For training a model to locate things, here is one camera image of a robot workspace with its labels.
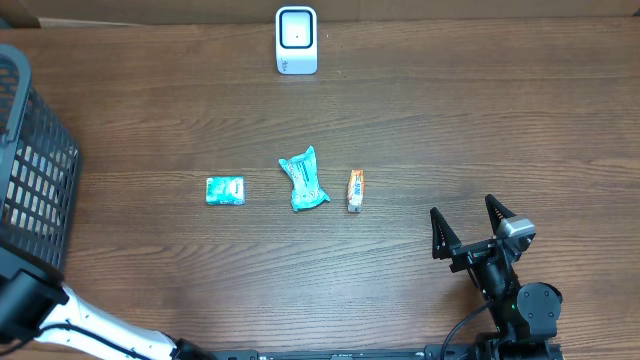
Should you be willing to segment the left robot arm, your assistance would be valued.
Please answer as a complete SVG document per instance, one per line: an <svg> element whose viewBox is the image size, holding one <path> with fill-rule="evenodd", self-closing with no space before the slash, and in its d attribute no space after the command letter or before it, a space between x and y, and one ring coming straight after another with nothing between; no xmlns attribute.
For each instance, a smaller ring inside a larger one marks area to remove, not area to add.
<svg viewBox="0 0 640 360"><path fill-rule="evenodd" d="M33 340L105 359L426 353L475 302L427 252L426 215L330 207L82 218L61 302L22 302Z"/></svg>

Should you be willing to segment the small orange juice carton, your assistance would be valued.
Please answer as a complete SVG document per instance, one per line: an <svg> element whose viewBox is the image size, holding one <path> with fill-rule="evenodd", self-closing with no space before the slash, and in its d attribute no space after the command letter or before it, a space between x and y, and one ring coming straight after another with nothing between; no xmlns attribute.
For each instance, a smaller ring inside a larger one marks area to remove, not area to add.
<svg viewBox="0 0 640 360"><path fill-rule="evenodd" d="M347 210L350 213L359 213L363 208L364 200L364 171L354 169L351 171L347 188Z"/></svg>

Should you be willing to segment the teal snack pack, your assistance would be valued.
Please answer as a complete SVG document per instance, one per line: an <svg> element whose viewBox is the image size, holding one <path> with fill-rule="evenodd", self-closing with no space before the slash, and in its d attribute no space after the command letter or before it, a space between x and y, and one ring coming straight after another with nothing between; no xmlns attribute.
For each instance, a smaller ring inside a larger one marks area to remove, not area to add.
<svg viewBox="0 0 640 360"><path fill-rule="evenodd" d="M313 146L289 159L281 158L279 165L293 185L291 205L294 212L312 209L330 201L329 195L319 183L317 157Z"/></svg>

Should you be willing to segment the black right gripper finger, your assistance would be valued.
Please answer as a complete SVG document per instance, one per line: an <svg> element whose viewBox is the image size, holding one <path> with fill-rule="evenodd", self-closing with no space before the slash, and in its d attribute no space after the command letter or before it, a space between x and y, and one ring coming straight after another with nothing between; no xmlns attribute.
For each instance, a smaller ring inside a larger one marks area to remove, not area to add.
<svg viewBox="0 0 640 360"><path fill-rule="evenodd" d="M432 226L432 257L440 260L451 258L462 246L460 239L436 207L430 210L430 220Z"/></svg>
<svg viewBox="0 0 640 360"><path fill-rule="evenodd" d="M494 235L511 235L513 227L510 220L516 216L506 208L497 198L488 194L485 196L485 205Z"/></svg>

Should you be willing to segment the teal tissue packet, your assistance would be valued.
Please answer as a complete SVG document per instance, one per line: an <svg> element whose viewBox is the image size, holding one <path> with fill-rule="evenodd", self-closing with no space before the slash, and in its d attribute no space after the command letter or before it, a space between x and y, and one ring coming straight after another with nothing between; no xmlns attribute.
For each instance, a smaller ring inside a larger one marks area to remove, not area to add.
<svg viewBox="0 0 640 360"><path fill-rule="evenodd" d="M246 201L244 177L209 177L206 180L205 201L208 205L244 205Z"/></svg>

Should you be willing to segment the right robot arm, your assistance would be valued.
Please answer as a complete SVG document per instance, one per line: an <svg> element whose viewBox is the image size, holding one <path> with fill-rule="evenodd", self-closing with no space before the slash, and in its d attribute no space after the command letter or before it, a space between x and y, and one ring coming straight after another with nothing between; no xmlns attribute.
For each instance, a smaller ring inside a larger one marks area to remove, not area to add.
<svg viewBox="0 0 640 360"><path fill-rule="evenodd" d="M469 359L560 359L557 321L563 297L544 282L521 284L514 264L528 250L536 235L535 225L505 207L496 197L485 197L493 235L463 246L458 239L446 246L453 273L465 271L482 293L485 304L467 316L461 328L487 310L496 331L481 333L467 350Z"/></svg>

